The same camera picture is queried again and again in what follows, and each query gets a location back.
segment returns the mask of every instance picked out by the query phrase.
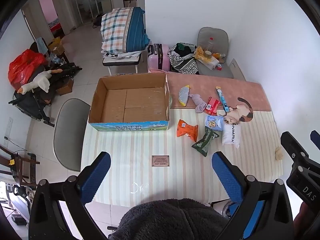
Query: pink wall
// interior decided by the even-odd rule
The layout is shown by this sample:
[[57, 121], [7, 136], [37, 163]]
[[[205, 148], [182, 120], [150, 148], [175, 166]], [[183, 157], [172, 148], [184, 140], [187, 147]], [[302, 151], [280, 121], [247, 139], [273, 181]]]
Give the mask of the pink wall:
[[47, 20], [47, 23], [50, 23], [57, 19], [57, 13], [54, 8], [52, 0], [39, 0], [44, 17]]

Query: goose plush toy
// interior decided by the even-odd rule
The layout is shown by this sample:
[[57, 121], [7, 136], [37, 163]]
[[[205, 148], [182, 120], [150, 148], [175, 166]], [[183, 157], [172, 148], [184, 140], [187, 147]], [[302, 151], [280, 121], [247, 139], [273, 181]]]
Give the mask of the goose plush toy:
[[62, 71], [63, 71], [62, 69], [43, 71], [38, 75], [36, 75], [36, 77], [33, 79], [32, 82], [22, 85], [17, 92], [24, 95], [31, 89], [40, 87], [43, 91], [48, 93], [49, 87], [50, 87], [49, 79], [52, 77], [51, 73], [52, 74], [61, 73]]

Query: orange package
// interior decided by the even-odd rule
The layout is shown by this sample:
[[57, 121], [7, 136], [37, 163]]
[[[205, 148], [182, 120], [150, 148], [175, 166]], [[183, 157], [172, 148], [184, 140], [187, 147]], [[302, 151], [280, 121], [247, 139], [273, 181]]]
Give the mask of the orange package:
[[194, 142], [197, 142], [198, 125], [188, 125], [185, 121], [180, 119], [177, 127], [177, 137], [180, 137], [181, 135], [187, 135], [192, 140], [194, 140]]

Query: silver bolt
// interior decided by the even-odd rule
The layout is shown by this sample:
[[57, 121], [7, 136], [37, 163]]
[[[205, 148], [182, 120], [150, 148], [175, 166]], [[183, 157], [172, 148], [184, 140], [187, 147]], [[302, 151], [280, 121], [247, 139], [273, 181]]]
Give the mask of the silver bolt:
[[72, 176], [70, 176], [70, 177], [68, 178], [68, 181], [69, 181], [69, 182], [74, 182], [76, 179], [77, 179], [77, 176], [72, 175]]
[[47, 180], [46, 179], [41, 179], [41, 181], [39, 181], [39, 185], [40, 186], [43, 186], [47, 183]]
[[253, 182], [253, 181], [256, 180], [256, 178], [254, 176], [252, 176], [252, 175], [248, 175], [247, 176], [247, 180]]
[[283, 184], [284, 184], [284, 182], [283, 182], [282, 179], [277, 179], [277, 183], [278, 183], [279, 185], [283, 185]]

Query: gray fuzzy garment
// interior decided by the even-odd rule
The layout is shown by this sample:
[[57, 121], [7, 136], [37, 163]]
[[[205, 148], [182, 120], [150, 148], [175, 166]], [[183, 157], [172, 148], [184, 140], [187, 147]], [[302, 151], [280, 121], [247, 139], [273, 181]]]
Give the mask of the gray fuzzy garment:
[[214, 239], [228, 220], [192, 199], [167, 199], [130, 209], [109, 240]]

